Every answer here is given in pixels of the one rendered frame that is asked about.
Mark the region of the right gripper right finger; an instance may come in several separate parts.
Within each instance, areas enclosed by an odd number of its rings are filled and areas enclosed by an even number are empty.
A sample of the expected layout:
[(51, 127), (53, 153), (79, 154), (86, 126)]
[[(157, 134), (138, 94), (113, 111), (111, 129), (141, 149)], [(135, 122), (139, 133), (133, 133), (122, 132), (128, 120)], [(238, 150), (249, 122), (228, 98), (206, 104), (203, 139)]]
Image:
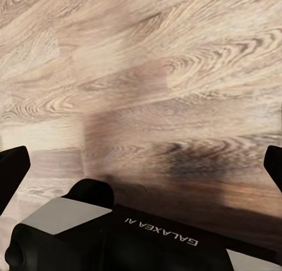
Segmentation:
[(282, 148), (273, 145), (268, 146), (263, 167), (282, 193)]

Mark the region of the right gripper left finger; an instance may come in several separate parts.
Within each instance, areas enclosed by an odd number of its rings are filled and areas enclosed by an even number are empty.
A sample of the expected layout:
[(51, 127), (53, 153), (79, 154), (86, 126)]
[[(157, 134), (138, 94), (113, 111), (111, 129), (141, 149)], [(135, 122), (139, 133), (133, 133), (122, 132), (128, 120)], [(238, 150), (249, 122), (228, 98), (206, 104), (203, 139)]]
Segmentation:
[(27, 148), (22, 145), (0, 153), (0, 216), (31, 167)]

